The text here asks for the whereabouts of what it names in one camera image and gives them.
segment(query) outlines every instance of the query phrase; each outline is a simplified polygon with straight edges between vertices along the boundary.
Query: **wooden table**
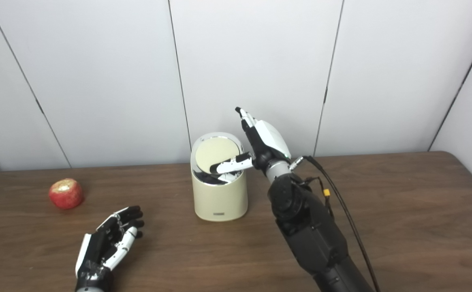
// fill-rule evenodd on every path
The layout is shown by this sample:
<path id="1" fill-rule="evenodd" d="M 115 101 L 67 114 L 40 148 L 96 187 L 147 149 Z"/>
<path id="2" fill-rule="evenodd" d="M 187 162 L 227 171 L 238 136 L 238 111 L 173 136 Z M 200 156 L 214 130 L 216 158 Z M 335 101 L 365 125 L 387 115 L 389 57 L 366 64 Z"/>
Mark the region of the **wooden table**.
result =
<path id="1" fill-rule="evenodd" d="M 318 160 L 345 197 L 384 292 L 472 292 L 472 175 L 460 162 L 444 152 Z M 308 163 L 297 173 L 318 175 Z M 86 200 L 60 211 L 47 190 L 65 177 L 80 181 Z M 315 292 L 273 222 L 268 187 L 251 170 L 247 214 L 213 223 L 194 213 L 188 164 L 0 172 L 0 291 L 73 291 L 84 233 L 140 205 L 145 237 L 114 271 L 116 292 Z"/>

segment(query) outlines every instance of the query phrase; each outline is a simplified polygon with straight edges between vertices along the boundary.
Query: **red apple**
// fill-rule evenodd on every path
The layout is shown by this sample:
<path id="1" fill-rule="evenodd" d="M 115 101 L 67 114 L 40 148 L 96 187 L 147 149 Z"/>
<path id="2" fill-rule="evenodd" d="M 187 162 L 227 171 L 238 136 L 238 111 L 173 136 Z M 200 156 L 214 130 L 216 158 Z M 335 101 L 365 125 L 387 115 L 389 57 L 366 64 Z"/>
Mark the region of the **red apple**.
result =
<path id="1" fill-rule="evenodd" d="M 50 187 L 49 198 L 59 209 L 72 209 L 83 201 L 83 190 L 75 179 L 66 178 Z"/>

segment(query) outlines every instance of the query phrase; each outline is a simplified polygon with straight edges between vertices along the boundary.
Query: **trash can lid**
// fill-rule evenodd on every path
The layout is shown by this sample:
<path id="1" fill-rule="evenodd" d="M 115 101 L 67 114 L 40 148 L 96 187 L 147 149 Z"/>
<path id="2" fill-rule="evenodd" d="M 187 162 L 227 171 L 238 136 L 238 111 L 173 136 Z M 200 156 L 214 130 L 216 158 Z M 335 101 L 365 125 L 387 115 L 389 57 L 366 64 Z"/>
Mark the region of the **trash can lid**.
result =
<path id="1" fill-rule="evenodd" d="M 239 155 L 238 145 L 229 138 L 212 137 L 200 143 L 195 158 L 198 167 L 210 174 L 210 166 Z"/>

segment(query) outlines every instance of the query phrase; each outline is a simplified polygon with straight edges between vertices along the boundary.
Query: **cream trash can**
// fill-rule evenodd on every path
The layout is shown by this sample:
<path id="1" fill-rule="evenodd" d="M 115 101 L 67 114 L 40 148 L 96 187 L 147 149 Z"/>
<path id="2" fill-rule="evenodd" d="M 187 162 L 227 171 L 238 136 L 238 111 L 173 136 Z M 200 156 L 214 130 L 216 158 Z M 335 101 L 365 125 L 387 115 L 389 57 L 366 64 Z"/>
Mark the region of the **cream trash can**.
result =
<path id="1" fill-rule="evenodd" d="M 194 210 L 208 221 L 240 218 L 248 207 L 245 171 L 211 174 L 210 166 L 243 153 L 241 142 L 229 133 L 208 133 L 193 144 L 191 175 Z"/>

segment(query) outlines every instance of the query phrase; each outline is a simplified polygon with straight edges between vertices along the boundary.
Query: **robotic hand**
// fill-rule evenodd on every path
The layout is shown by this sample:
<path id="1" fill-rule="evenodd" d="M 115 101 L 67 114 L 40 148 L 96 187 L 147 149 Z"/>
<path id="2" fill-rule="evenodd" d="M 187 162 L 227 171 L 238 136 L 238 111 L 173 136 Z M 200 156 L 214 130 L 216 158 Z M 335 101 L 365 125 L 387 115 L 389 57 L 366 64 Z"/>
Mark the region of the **robotic hand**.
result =
<path id="1" fill-rule="evenodd" d="M 109 292 L 112 270 L 121 262 L 144 226 L 139 206 L 131 206 L 110 215 L 94 234 L 85 234 L 77 262 L 76 292 Z"/>
<path id="2" fill-rule="evenodd" d="M 211 166 L 211 173 L 226 173 L 254 166 L 271 183 L 268 197 L 277 227 L 299 265 L 324 292 L 372 292 L 348 254 L 347 241 L 328 205 L 313 194 L 292 171 L 303 157 L 290 163 L 290 152 L 280 133 L 237 107 L 241 125 L 254 150 Z"/>

